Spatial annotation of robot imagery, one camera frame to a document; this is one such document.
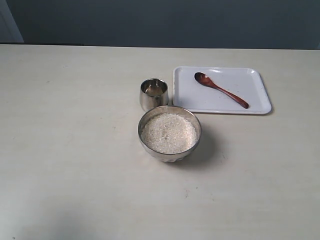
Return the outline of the steel bowl of rice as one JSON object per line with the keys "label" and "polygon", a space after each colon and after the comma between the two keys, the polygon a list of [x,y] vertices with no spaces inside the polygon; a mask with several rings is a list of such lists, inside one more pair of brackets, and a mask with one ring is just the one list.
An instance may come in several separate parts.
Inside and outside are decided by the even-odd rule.
{"label": "steel bowl of rice", "polygon": [[198,118],[179,106],[159,106],[146,112],[137,127],[145,151],[162,162],[180,161],[198,146],[202,126]]}

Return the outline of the white plastic tray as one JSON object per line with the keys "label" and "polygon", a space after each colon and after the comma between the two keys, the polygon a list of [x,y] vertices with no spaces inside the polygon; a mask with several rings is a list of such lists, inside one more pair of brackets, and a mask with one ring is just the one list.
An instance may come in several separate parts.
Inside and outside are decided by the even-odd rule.
{"label": "white plastic tray", "polygon": [[[197,72],[246,101],[249,108],[243,108],[219,90],[198,83]],[[266,115],[272,111],[260,74],[245,67],[178,66],[173,70],[172,103],[194,113]]]}

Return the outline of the small steel cup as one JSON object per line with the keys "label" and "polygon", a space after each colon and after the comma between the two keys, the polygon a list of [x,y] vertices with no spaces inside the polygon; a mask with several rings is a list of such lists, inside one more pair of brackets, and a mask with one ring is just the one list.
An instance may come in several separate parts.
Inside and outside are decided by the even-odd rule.
{"label": "small steel cup", "polygon": [[167,83],[159,78],[143,81],[140,85],[139,102],[145,112],[156,107],[167,106],[169,103]]}

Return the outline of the brown wooden spoon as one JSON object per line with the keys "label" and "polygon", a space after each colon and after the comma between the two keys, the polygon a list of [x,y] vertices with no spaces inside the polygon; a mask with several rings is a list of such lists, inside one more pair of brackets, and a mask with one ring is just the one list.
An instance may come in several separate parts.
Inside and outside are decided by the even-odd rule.
{"label": "brown wooden spoon", "polygon": [[242,106],[244,109],[248,109],[249,108],[249,104],[243,100],[242,98],[238,97],[237,95],[221,88],[220,86],[216,85],[206,74],[202,73],[202,72],[196,72],[194,74],[194,79],[201,85],[205,86],[205,87],[209,87],[215,90],[218,90],[224,94],[226,94],[228,97],[230,97],[232,100],[234,100],[235,102],[237,102],[240,106]]}

